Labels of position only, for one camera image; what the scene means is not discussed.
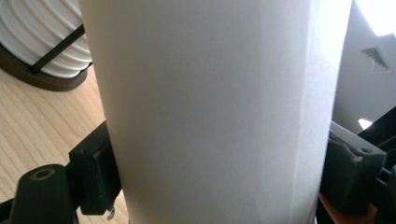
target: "wooden floor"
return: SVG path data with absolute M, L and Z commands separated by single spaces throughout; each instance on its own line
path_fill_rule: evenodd
M 68 92 L 43 91 L 0 70 L 0 202 L 13 198 L 19 178 L 45 164 L 68 163 L 68 152 L 105 120 L 93 68 Z M 128 223 L 125 201 L 116 215 L 78 215 L 80 223 Z

